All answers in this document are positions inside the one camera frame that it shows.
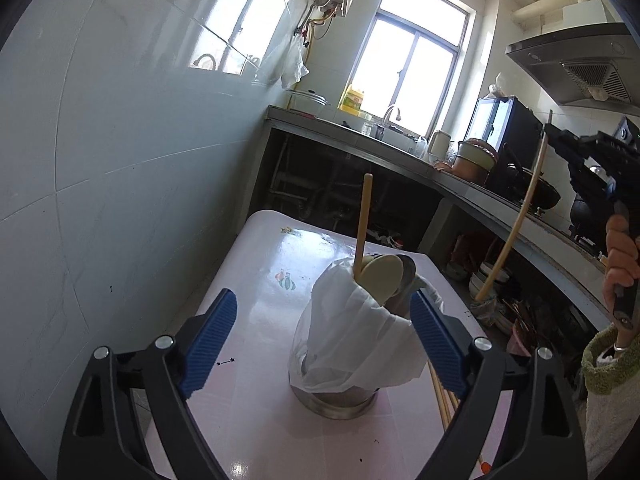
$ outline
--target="white plastic bag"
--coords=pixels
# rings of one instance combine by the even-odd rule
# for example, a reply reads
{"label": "white plastic bag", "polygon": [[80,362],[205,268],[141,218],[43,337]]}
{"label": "white plastic bag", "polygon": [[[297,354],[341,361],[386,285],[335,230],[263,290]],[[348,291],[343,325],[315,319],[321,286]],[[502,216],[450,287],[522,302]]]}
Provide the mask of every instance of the white plastic bag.
{"label": "white plastic bag", "polygon": [[282,87],[288,90],[300,81],[309,70],[303,60],[305,40],[299,34],[295,35],[289,44],[289,50],[284,59],[282,75],[280,76]]}
{"label": "white plastic bag", "polygon": [[[352,258],[332,263],[316,281],[298,321],[289,380],[308,393],[398,386],[419,377],[426,364],[411,321],[377,304],[353,281],[352,267]],[[433,287],[421,278],[416,288],[420,286],[430,290],[441,308],[442,298]]]}
{"label": "white plastic bag", "polygon": [[506,97],[506,90],[504,89],[506,85],[506,80],[502,75],[502,72],[498,72],[498,75],[495,77],[495,83],[489,85],[489,93],[486,97]]}

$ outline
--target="sweater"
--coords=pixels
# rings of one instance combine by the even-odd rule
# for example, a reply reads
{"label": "sweater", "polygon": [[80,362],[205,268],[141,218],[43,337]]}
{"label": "sweater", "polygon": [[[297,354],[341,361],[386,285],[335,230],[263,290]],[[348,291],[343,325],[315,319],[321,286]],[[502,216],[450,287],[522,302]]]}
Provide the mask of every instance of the sweater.
{"label": "sweater", "polygon": [[640,337],[618,359],[603,358],[617,336],[617,329],[609,326],[582,355],[589,391],[584,439],[589,480],[595,480],[613,459],[640,416]]}

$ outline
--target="blue gripper pad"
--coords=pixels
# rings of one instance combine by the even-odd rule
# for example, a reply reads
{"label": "blue gripper pad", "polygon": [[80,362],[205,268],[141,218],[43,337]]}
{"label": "blue gripper pad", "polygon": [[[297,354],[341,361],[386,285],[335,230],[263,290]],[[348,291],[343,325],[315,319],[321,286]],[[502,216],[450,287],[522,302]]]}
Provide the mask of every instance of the blue gripper pad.
{"label": "blue gripper pad", "polygon": [[442,386],[463,399],[470,387],[468,345],[473,340],[459,319],[444,316],[429,298],[423,290],[414,292],[411,321]]}
{"label": "blue gripper pad", "polygon": [[193,392],[201,390],[204,386],[211,369],[216,364],[220,349],[236,322],[237,314],[236,295],[225,289],[216,298],[213,312],[184,355],[184,375],[178,384],[178,389],[185,399],[189,399]]}

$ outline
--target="drain pipe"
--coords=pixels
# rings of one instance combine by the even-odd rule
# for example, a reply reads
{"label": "drain pipe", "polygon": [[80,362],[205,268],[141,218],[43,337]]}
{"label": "drain pipe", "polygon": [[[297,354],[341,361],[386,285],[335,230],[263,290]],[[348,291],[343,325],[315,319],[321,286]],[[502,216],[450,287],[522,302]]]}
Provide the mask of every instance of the drain pipe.
{"label": "drain pipe", "polygon": [[531,18],[543,16],[553,10],[562,9],[567,5],[581,4],[588,1],[589,0],[539,0],[526,7],[514,10],[511,13],[511,19],[513,20],[513,23],[522,23],[530,20]]}

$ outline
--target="window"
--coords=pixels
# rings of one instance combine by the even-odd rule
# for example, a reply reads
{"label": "window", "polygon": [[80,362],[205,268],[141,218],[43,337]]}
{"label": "window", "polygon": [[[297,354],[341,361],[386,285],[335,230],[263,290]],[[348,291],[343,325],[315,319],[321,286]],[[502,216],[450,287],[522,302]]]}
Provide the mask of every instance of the window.
{"label": "window", "polygon": [[447,0],[382,0],[352,85],[362,110],[416,134],[434,129],[465,35],[468,13]]}

